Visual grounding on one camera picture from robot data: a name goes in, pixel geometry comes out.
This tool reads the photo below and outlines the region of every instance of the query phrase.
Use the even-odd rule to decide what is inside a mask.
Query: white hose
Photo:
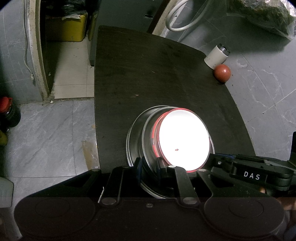
[[[174,31],[174,32],[179,32],[179,31],[183,31],[186,30],[190,27],[192,27],[193,25],[197,24],[200,19],[204,16],[205,12],[207,11],[207,9],[209,8],[209,5],[211,4],[212,0],[207,0],[207,5],[205,6],[204,10],[202,11],[202,13],[190,24],[181,27],[181,28],[172,28],[170,26],[170,20],[172,19],[173,15],[175,14],[175,12],[181,7],[183,6],[185,3],[187,3],[190,0],[182,0],[181,2],[179,2],[175,7],[173,7],[173,9],[169,12],[169,14],[167,15],[167,18],[165,20],[165,25],[168,28],[168,30]]]

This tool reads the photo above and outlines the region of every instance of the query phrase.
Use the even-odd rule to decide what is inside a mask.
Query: table
[[[201,51],[160,36],[99,27],[94,101],[103,173],[127,165],[130,126],[140,113],[158,105],[198,114],[216,153],[255,155],[235,102],[204,58]]]

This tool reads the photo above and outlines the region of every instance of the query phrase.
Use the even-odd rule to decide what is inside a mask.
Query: silver bolt
[[[194,205],[198,202],[198,199],[196,197],[185,197],[182,201],[187,205]]]
[[[113,205],[116,203],[116,200],[112,197],[104,197],[101,202],[105,205]]]

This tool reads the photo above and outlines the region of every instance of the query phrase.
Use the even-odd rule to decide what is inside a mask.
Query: yellow plastic container
[[[8,142],[7,135],[0,130],[0,146],[6,146],[7,142]]]
[[[80,19],[53,18],[46,20],[47,41],[81,42],[85,36],[87,13]]]

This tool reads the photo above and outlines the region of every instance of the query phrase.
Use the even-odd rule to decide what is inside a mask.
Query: red ball
[[[225,83],[231,76],[231,70],[227,65],[220,64],[214,69],[214,77],[221,83]]]

